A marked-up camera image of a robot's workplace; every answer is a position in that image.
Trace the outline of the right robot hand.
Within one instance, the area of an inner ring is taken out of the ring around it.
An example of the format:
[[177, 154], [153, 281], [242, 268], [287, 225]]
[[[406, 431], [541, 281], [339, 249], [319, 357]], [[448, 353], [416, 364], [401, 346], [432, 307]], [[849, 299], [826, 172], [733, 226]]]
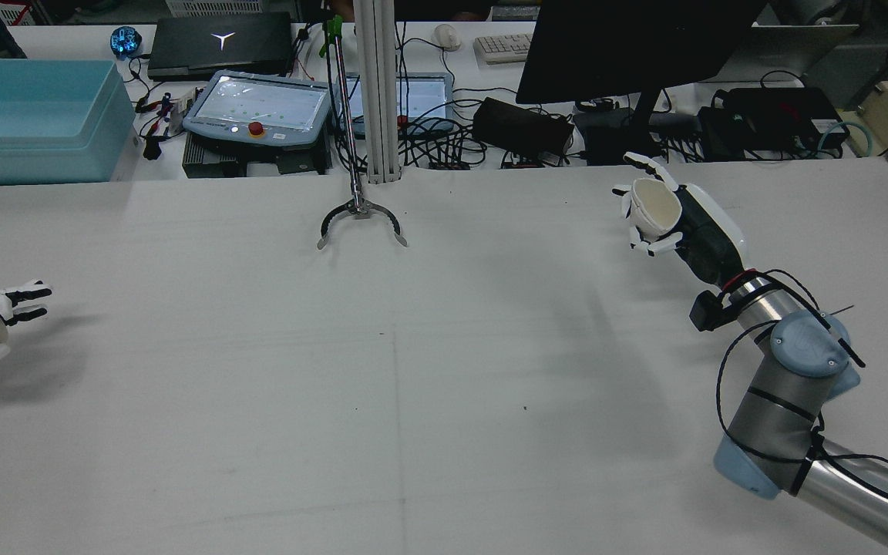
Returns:
[[632, 250], [656, 256], [674, 251], [694, 276], [712, 287], [746, 270], [747, 243], [728, 214], [701, 187], [679, 183], [667, 168], [634, 152], [623, 161], [645, 172], [630, 186], [614, 187]]

